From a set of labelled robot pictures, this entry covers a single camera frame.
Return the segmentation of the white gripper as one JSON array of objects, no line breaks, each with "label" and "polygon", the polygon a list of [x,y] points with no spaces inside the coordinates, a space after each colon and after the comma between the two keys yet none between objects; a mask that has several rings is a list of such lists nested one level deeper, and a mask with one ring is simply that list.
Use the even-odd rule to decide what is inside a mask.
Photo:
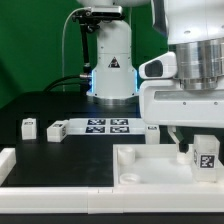
[{"label": "white gripper", "polygon": [[146,124],[165,125],[178,151],[189,145],[179,127],[224,128],[224,78],[214,90],[186,91],[175,80],[146,80],[140,86],[140,114]]}]

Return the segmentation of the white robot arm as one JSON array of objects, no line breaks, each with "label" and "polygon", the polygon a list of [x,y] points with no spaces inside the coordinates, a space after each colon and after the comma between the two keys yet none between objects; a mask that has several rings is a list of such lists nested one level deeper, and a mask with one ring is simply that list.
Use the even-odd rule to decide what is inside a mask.
[{"label": "white robot arm", "polygon": [[[161,125],[178,144],[179,127],[224,129],[224,0],[78,0],[84,15],[100,24],[98,61],[88,96],[101,101],[127,100],[136,78],[146,140]],[[153,27],[165,35],[168,51],[134,72],[130,27],[122,8],[150,3]]]}]

